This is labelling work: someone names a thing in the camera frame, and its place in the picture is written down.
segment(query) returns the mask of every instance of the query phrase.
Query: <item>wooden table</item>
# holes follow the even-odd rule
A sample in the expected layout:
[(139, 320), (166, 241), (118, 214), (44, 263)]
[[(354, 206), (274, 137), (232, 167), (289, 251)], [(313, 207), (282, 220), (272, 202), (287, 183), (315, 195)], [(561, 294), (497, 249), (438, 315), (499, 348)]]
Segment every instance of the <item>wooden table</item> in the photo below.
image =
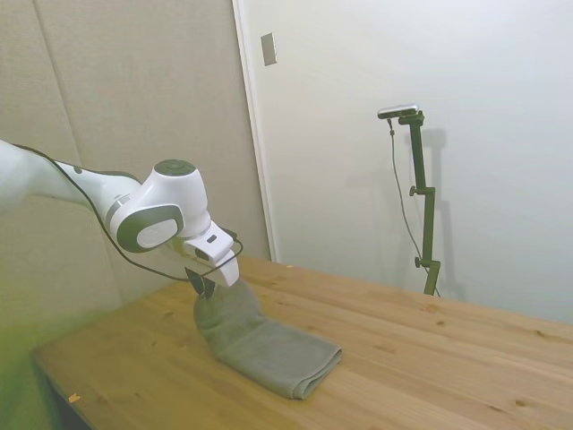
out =
[(334, 340), (338, 368), (285, 400), (216, 362), (178, 283), (45, 346), (91, 428), (573, 429), (573, 327), (251, 258), (267, 315)]

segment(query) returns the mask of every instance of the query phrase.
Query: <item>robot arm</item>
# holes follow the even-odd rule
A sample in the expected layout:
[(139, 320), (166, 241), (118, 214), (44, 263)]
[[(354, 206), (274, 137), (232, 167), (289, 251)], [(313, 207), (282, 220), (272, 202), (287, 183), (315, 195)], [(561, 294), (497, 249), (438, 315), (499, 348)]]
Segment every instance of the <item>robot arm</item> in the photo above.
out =
[[(0, 141), (0, 163), (0, 212), (28, 194), (91, 209), (85, 196), (48, 159)], [(234, 239), (211, 220), (201, 174), (192, 164), (161, 161), (141, 185), (128, 174), (56, 163), (89, 196), (109, 235), (125, 251), (145, 253), (179, 237), (182, 251), (191, 257), (188, 273), (197, 275), (223, 264), (206, 278), (224, 286), (238, 279), (231, 250)]]

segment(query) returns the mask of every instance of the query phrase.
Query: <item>gray towel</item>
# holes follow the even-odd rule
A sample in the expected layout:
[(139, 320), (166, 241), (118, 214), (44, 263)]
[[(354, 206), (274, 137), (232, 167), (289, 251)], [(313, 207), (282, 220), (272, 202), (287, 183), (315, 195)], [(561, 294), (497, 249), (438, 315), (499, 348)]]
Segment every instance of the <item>gray towel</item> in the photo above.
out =
[(306, 399), (342, 358), (337, 345), (264, 316), (241, 279), (198, 298), (194, 319), (216, 358), (289, 399)]

